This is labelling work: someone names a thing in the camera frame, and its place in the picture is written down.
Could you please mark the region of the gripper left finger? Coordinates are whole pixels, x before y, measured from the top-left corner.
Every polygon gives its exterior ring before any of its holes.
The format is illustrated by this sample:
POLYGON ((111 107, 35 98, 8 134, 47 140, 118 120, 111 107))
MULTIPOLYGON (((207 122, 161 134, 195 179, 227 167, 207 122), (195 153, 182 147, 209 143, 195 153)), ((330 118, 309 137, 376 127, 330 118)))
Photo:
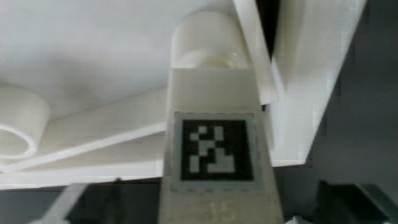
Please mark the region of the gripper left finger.
POLYGON ((28 224, 156 224, 159 180, 70 184, 28 224))

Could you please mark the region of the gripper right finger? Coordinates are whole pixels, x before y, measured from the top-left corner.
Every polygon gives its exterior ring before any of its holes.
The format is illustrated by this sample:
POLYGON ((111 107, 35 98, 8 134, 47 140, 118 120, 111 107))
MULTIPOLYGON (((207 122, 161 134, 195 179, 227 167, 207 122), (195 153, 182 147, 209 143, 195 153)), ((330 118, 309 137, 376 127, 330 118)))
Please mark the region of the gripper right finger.
POLYGON ((294 215, 284 224, 398 224, 398 204, 374 184, 321 181, 312 219, 294 215))

